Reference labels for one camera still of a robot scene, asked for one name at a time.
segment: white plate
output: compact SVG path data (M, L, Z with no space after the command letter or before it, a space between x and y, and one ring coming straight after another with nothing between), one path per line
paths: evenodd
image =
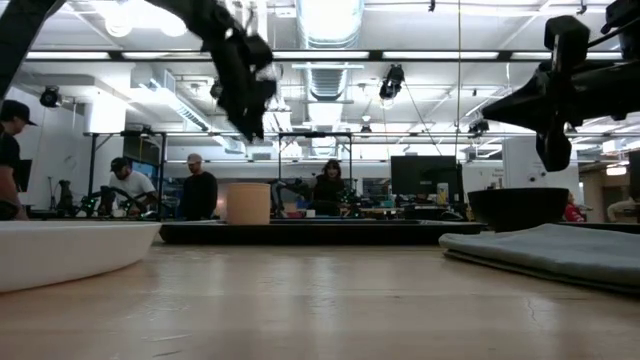
M131 265L160 223L0 222L0 292L76 280Z

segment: beige cylinder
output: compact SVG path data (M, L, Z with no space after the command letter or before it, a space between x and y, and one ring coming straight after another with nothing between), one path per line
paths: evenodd
M230 225L268 225L271 212L269 184L229 184L227 223Z

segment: black bowl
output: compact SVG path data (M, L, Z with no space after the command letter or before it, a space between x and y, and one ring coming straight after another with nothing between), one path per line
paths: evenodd
M476 221L496 232L530 229L562 221L569 190L559 188L473 191L469 204Z

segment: folded towel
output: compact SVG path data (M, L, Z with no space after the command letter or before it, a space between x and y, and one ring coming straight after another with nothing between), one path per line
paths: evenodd
M492 266L511 265L512 271L640 289L639 235L547 224L499 234L446 234L440 245L450 250L448 255Z

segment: wooden table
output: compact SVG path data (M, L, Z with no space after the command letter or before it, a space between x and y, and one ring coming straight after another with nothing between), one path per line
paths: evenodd
M0 359L637 359L640 303L437 248L152 247L0 296Z

